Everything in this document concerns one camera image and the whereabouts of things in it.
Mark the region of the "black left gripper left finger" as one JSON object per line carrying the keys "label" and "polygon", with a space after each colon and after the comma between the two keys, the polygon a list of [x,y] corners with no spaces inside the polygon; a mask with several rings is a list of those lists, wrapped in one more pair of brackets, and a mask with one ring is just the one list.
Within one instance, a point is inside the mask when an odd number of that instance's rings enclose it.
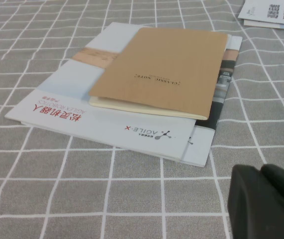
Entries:
{"label": "black left gripper left finger", "polygon": [[284,239],[284,198],[261,169],[232,168],[228,214],[235,239]]}

